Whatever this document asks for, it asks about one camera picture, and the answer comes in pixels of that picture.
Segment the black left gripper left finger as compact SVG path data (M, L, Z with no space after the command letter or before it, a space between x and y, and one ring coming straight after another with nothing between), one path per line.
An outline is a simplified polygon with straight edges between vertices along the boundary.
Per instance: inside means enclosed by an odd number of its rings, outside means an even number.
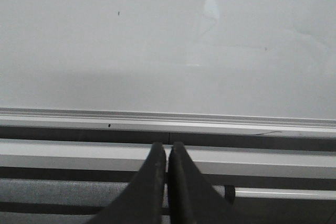
M153 143L127 187L87 223L161 223L165 170L164 147Z

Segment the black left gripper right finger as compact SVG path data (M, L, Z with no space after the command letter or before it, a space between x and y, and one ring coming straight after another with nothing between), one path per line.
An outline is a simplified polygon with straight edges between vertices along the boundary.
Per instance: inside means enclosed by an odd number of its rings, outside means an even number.
M235 187L224 186L224 196L206 180L182 142L174 142L167 176L171 223L252 223L233 208Z

